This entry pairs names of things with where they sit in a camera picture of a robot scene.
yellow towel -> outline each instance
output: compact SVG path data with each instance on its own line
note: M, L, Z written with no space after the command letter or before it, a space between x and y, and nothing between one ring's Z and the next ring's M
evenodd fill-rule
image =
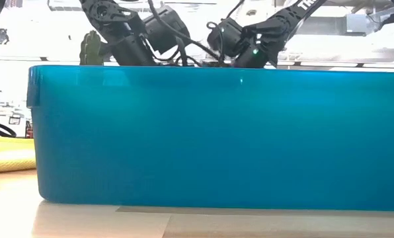
M0 172L34 169L35 167L33 139L0 137Z

cactus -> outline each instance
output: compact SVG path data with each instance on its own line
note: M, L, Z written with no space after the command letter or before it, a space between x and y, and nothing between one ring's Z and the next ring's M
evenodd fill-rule
M100 56L100 36L95 30L84 36L79 54L80 65L103 65L103 57Z

teal storage container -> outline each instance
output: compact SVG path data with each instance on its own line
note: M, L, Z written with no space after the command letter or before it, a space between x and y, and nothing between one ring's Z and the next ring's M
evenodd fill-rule
M52 202L394 211L394 73L30 69Z

black robotic arm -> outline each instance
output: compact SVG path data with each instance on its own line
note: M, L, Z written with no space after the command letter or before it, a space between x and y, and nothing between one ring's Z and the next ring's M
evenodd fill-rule
M278 54L284 49L286 42L326 1L298 0L266 21L244 27L229 17L219 23L221 32L212 30L208 43L212 49L219 50L223 42L225 54L232 58L237 57L233 67L262 68L267 62L276 67Z
M161 26L155 16L142 20L137 12L123 8L113 0L80 0L80 2L89 22L106 39L119 65L157 65L152 50L163 54L178 44L178 39ZM183 21L169 6L162 6L157 10L157 14L170 27L190 37ZM185 47L190 42L182 41L182 43L182 47Z

